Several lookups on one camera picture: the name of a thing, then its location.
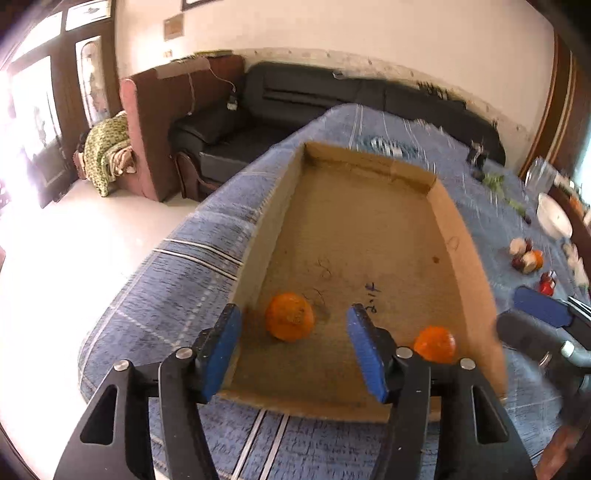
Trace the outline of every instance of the cable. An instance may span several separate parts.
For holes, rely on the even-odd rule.
[[[212,75],[217,78],[218,80],[221,80],[222,82],[226,82],[229,83],[230,85],[232,85],[232,93],[236,94],[236,85],[234,85],[230,80],[226,80],[223,79],[221,77],[218,77],[216,75],[216,73],[213,71],[212,69],[212,63],[209,61],[209,59],[207,57],[202,57],[205,60],[207,60],[207,66],[209,67],[209,71],[212,72]],[[187,76],[189,77],[189,85],[191,87],[191,98],[193,100],[193,103],[191,105],[191,111],[187,114],[187,115],[192,115],[193,112],[195,111],[195,88],[193,87],[193,78],[191,77],[191,73],[187,72]]]
[[[226,80],[223,78],[220,78],[216,75],[216,73],[212,70],[212,63],[209,61],[209,59],[207,57],[204,57],[207,59],[207,63],[209,64],[209,71],[212,72],[212,75],[217,78],[218,80],[221,80],[223,82],[229,83],[230,85],[232,85],[232,93],[236,93],[236,85],[234,85],[230,80]]]
[[[189,85],[191,86],[191,98],[193,99],[191,111],[187,115],[192,115],[195,111],[195,89],[193,88],[193,79],[191,78],[191,73],[187,72],[187,76],[189,77]]]

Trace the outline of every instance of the picture frame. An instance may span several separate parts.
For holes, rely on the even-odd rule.
[[[195,7],[200,7],[201,5],[204,4],[209,4],[211,2],[217,2],[219,0],[182,0],[181,3],[181,11],[187,11],[187,10],[191,10],[192,8]]]
[[[184,35],[184,13],[164,20],[164,41],[182,37]]]

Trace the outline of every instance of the brown wall trim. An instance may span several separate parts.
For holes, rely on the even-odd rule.
[[[544,125],[548,120],[548,114],[550,113],[550,106],[552,104],[552,98],[554,97],[554,90],[556,88],[556,77],[558,72],[558,34],[554,32],[554,60],[552,63],[552,77],[550,78],[550,88],[548,89],[548,98],[546,99],[546,105],[544,107],[544,114],[542,115],[542,120],[540,121],[540,125],[538,126],[538,131],[535,134],[534,141],[531,144],[530,151],[527,154],[525,159],[524,165],[521,167],[521,171],[519,174],[522,174],[522,171],[527,171],[531,163],[535,159],[535,149],[537,145],[540,143],[540,138],[542,133],[544,132]]]
[[[554,33],[554,62],[552,80],[548,91],[546,108],[538,132],[532,142],[526,161],[519,171],[519,176],[524,179],[531,163],[537,157],[548,156],[548,152],[554,143],[556,132],[559,129],[561,118],[564,114],[564,104],[567,101],[571,78],[571,52],[566,43]]]
[[[573,99],[574,93],[576,91],[576,83],[577,83],[577,75],[575,71],[575,60],[573,57],[572,52],[570,53],[570,63],[569,63],[569,85],[566,92],[566,98],[564,99],[564,106],[562,115],[560,116],[560,123],[558,124],[558,128],[556,130],[556,134],[554,139],[552,140],[552,144],[550,145],[550,149],[546,155],[546,160],[551,164],[554,164],[556,160],[556,154],[562,145],[562,140],[564,139],[564,133],[566,132],[566,127],[569,124],[570,113],[573,110]]]
[[[571,176],[585,153],[591,124],[591,79],[574,61],[573,94],[569,102],[568,118],[561,132],[560,142],[553,155],[556,170]]]

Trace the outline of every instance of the blue gripper pad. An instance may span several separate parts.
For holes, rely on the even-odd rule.
[[[386,402],[388,389],[385,365],[376,342],[377,332],[360,304],[347,310],[347,333],[355,349],[365,386],[380,403]]]
[[[566,327],[573,321],[567,305],[526,286],[515,289],[513,306],[555,328]]]
[[[200,368],[201,393],[209,402],[222,386],[234,347],[242,332],[240,309],[227,304],[216,324],[197,338],[195,363]]]

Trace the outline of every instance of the window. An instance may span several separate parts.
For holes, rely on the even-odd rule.
[[[73,30],[103,18],[111,16],[110,0],[96,0],[76,5],[68,9],[66,17],[66,30]]]
[[[28,51],[37,48],[52,38],[55,38],[61,31],[61,12],[41,20],[27,35],[25,40],[18,47],[13,60],[23,56]]]
[[[76,63],[86,120],[88,126],[93,127],[101,120],[110,117],[100,37],[88,38],[76,43]]]

